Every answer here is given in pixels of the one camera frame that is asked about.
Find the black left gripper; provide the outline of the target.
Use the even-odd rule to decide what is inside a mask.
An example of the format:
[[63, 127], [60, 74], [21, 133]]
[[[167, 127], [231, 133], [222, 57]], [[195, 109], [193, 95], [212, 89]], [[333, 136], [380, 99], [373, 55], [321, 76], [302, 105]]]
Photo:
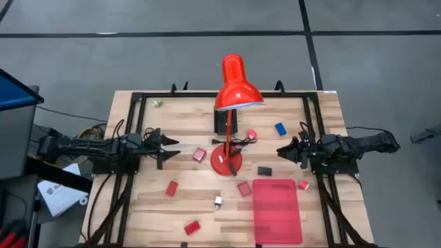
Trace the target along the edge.
[[171, 157], [180, 154], [180, 151], [164, 151], [161, 145], [175, 145], [179, 144], [178, 140], [166, 137], [166, 135], [161, 135], [161, 130], [159, 128], [147, 127], [143, 135], [143, 144], [146, 150], [150, 153], [151, 157], [156, 159], [157, 169], [163, 169], [163, 161], [170, 159]]

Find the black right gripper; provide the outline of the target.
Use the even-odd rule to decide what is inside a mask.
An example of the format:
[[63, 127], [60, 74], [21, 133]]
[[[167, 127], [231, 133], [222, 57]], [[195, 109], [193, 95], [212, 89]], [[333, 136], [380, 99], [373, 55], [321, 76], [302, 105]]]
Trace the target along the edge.
[[277, 155], [297, 164], [299, 153], [300, 168], [307, 169], [309, 157], [315, 152], [315, 146], [315, 141], [309, 136], [304, 136], [300, 141], [297, 136], [293, 136], [290, 144], [277, 149]]

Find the pink translucent tray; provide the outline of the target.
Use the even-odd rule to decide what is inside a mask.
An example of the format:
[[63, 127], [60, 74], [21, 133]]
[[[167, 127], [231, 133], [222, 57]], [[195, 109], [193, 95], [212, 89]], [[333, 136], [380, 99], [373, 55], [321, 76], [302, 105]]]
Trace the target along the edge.
[[302, 244], [298, 196], [292, 179], [256, 179], [252, 196], [257, 244]]

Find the black square box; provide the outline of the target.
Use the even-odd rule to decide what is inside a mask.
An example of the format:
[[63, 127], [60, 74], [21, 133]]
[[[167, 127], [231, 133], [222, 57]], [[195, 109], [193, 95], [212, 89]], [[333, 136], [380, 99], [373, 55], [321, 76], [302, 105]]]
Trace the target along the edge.
[[[219, 135], [227, 134], [227, 112], [226, 111], [214, 111], [214, 132]], [[238, 121], [236, 110], [232, 110], [232, 125], [231, 134], [238, 132]]]

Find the red desk lamp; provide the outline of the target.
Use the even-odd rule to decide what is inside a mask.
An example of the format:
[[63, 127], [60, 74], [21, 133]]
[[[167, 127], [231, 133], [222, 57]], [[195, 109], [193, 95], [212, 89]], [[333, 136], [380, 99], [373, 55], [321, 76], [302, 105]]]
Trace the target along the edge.
[[246, 77], [243, 59], [238, 54], [228, 54], [222, 62], [223, 87], [219, 90], [214, 110], [227, 114], [225, 143], [216, 147], [210, 163], [221, 176], [236, 176], [242, 166], [240, 150], [231, 144], [232, 112], [238, 108], [260, 105], [264, 102], [260, 91]]

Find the black diagonal bar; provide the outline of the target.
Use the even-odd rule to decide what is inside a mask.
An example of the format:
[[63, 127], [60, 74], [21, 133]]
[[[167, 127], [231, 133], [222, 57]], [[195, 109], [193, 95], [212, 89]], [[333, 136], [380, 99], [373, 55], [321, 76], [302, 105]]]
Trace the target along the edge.
[[24, 174], [36, 174], [42, 180], [48, 180], [65, 187], [89, 193], [92, 181], [82, 176], [45, 164], [35, 158], [27, 157]]

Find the white printed paper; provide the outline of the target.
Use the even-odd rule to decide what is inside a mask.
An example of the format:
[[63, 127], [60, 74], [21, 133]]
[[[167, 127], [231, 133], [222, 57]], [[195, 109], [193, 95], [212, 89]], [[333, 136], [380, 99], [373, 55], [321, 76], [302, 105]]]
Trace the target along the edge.
[[[71, 163], [62, 170], [82, 176], [78, 163]], [[48, 180], [41, 179], [37, 187], [53, 217], [61, 215], [76, 203], [81, 203], [82, 205], [88, 203], [89, 193], [65, 187]]]

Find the grey cabinet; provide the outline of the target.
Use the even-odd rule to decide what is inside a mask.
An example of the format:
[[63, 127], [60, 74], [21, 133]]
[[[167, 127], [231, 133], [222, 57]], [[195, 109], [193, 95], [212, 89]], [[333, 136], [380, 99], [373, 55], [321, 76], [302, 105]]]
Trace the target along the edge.
[[29, 105], [0, 111], [0, 180], [24, 173], [35, 109]]

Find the dark framed monitor screen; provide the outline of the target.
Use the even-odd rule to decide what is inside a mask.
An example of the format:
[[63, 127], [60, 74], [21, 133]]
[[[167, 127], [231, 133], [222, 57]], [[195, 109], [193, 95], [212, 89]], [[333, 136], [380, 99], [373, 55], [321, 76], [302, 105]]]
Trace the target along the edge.
[[38, 105], [44, 98], [0, 69], [0, 111]]

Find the red black object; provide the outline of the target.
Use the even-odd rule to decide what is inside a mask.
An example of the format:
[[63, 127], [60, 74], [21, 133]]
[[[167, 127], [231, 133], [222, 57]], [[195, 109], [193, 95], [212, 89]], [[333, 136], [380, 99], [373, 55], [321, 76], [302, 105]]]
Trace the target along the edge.
[[0, 248], [24, 248], [28, 239], [27, 223], [18, 219], [0, 229]]

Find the black aluminium table frame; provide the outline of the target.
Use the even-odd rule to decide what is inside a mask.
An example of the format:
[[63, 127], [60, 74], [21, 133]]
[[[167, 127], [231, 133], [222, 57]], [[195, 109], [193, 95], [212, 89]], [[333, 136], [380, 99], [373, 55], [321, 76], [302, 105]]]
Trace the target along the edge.
[[[238, 136], [253, 129], [258, 139], [243, 150], [243, 166], [237, 176], [220, 176], [204, 159], [192, 159], [197, 147], [211, 153], [214, 149], [213, 91], [182, 91], [175, 93], [150, 91], [141, 101], [138, 92], [118, 91], [114, 95], [106, 136], [111, 136], [116, 124], [134, 113], [132, 129], [144, 132], [158, 127], [179, 144], [173, 150], [180, 154], [157, 169], [152, 158], [142, 158], [134, 177], [125, 236], [119, 239], [121, 221], [113, 225], [111, 242], [123, 248], [178, 247], [252, 247], [254, 213], [252, 196], [242, 197], [237, 184], [252, 183], [258, 178], [258, 167], [272, 168], [272, 178], [305, 180], [309, 189], [297, 191], [303, 247], [325, 247], [339, 241], [338, 223], [331, 212], [324, 212], [318, 193], [316, 175], [297, 164], [280, 158], [276, 150], [289, 144], [305, 121], [315, 133], [345, 134], [345, 122], [335, 92], [308, 92], [307, 100], [299, 91], [281, 94], [266, 91], [263, 105], [246, 107], [237, 112]], [[154, 107], [154, 100], [163, 105]], [[280, 136], [275, 124], [282, 123], [287, 134]], [[178, 183], [173, 197], [165, 195], [170, 181]], [[215, 209], [215, 197], [223, 204]], [[187, 236], [184, 227], [197, 220], [201, 228]]]

